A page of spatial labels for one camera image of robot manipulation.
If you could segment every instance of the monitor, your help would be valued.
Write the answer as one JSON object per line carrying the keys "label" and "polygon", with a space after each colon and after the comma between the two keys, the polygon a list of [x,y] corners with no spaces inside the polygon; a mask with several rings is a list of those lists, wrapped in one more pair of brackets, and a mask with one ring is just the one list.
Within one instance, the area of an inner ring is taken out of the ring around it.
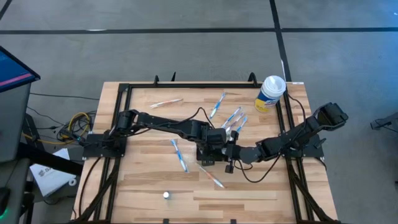
{"label": "monitor", "polygon": [[40,76],[0,46],[0,93],[40,80]]}

